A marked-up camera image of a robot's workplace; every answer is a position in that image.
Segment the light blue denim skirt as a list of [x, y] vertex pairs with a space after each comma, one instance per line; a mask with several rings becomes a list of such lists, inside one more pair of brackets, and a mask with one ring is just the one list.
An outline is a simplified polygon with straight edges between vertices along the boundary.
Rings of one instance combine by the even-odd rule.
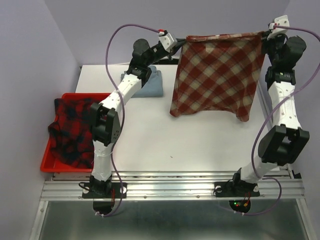
[[148, 68], [151, 71], [148, 81], [132, 98], [152, 98], [164, 95], [162, 72], [154, 65], [149, 65]]

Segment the red cream plaid skirt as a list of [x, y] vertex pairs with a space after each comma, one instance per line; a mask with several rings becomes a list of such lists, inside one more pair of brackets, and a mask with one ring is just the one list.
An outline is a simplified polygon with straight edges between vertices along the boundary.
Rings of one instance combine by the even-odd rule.
[[188, 35], [182, 46], [169, 113], [227, 111], [247, 122], [263, 62], [261, 31]]

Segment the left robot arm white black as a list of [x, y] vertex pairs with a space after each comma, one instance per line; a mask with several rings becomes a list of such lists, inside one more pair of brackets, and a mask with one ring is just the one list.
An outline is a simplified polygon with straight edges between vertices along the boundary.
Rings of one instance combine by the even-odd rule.
[[107, 98], [90, 106], [94, 159], [89, 190], [100, 197], [108, 196], [112, 189], [112, 148], [122, 132], [119, 113], [123, 112], [126, 103], [148, 82], [152, 73], [150, 65], [164, 57], [171, 59], [185, 43], [184, 38], [170, 42], [165, 37], [164, 41], [150, 46], [146, 39], [136, 40], [132, 59], [120, 84]]

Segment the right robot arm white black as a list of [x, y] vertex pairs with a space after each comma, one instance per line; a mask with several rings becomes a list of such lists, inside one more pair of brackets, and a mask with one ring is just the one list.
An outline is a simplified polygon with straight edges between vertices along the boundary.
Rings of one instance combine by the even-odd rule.
[[310, 133], [303, 130], [298, 120], [293, 96], [296, 85], [294, 67], [306, 48], [301, 37], [288, 37], [283, 32], [265, 35], [262, 39], [262, 52], [271, 63], [265, 82], [272, 111], [265, 122], [272, 120], [272, 128], [265, 136], [257, 135], [251, 150], [251, 162], [233, 175], [230, 189], [235, 195], [254, 192], [265, 174], [294, 163], [310, 139]]

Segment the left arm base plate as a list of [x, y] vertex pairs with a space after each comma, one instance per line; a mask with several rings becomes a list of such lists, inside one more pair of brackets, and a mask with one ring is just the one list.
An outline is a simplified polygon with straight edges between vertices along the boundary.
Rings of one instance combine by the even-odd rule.
[[103, 185], [93, 185], [89, 182], [80, 182], [83, 199], [120, 199], [127, 197], [127, 183], [108, 182]]

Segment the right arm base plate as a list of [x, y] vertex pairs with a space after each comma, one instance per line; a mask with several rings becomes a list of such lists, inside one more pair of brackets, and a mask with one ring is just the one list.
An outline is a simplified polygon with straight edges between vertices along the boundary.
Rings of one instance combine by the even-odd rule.
[[258, 185], [255, 183], [233, 183], [232, 181], [214, 182], [214, 195], [217, 198], [259, 197]]

